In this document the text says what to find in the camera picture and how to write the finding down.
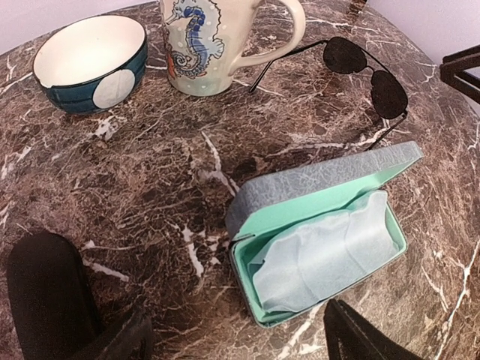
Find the black glasses case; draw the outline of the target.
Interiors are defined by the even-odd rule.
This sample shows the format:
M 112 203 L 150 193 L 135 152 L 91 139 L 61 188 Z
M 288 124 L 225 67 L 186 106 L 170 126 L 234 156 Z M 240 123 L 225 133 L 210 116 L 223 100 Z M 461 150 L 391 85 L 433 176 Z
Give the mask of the black glasses case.
M 25 359 L 68 359 L 104 330 L 80 253 L 61 235 L 20 239 L 7 259 L 7 289 Z

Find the thin wire-frame sunglasses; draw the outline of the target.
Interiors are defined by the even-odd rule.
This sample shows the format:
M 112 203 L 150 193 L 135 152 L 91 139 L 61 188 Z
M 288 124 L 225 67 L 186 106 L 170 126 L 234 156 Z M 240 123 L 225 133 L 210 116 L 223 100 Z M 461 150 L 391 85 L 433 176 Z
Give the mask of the thin wire-frame sunglasses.
M 285 107 L 313 110 L 315 119 L 346 130 L 363 118 L 382 129 L 369 145 L 374 149 L 408 115 L 408 97 L 395 75 L 377 58 L 345 37 L 300 46 L 279 58 L 300 55 L 307 66 L 289 87 L 304 92 L 285 100 Z

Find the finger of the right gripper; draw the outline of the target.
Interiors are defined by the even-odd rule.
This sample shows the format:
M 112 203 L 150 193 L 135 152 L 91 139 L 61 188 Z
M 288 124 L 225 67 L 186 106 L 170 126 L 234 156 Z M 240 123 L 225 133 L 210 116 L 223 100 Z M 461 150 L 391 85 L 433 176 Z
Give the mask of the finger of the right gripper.
M 480 103 L 479 77 L 467 70 L 479 67 L 480 46 L 447 55 L 439 66 L 440 79 L 477 104 Z

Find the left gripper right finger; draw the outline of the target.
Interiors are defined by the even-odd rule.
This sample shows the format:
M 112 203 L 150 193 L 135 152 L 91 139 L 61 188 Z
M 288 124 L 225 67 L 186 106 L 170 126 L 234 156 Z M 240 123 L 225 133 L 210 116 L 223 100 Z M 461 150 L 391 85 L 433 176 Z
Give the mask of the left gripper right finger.
M 345 301 L 328 301 L 323 322 L 330 359 L 419 358 L 386 337 Z

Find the large blue cleaning cloth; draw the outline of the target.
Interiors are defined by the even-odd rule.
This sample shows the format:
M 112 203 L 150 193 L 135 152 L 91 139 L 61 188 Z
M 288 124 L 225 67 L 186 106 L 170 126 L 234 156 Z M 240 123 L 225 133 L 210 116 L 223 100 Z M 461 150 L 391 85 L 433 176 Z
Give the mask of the large blue cleaning cloth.
M 303 311 L 387 263 L 398 253 L 387 199 L 384 190 L 372 191 L 272 238 L 249 263 L 261 308 Z

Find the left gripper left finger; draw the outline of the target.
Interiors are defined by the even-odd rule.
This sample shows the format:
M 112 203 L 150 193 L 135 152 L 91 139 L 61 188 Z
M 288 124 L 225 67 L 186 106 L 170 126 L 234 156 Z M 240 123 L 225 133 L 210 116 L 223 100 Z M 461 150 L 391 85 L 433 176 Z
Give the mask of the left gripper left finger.
M 140 359 L 151 359 L 153 337 L 151 317 L 144 310 L 132 307 L 88 346 L 75 353 L 73 359 L 128 359 L 137 347 Z

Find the blue-grey glasses case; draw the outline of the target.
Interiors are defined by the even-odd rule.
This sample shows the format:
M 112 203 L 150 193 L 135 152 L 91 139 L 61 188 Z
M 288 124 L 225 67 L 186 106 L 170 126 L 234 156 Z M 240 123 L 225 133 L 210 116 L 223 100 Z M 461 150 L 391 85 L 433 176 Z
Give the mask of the blue-grey glasses case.
M 385 184 L 422 157 L 420 147 L 409 141 L 262 175 L 241 186 L 225 219 L 231 239 L 229 257 L 247 309 L 259 326 L 278 326 L 323 304 L 406 251 L 407 240 L 387 199 L 385 222 L 398 247 L 397 254 L 377 270 L 327 299 L 296 313 L 266 313 L 260 306 L 253 285 L 253 272 L 249 269 L 250 261 L 278 234 L 320 215 L 346 209 L 372 191 L 384 191 Z

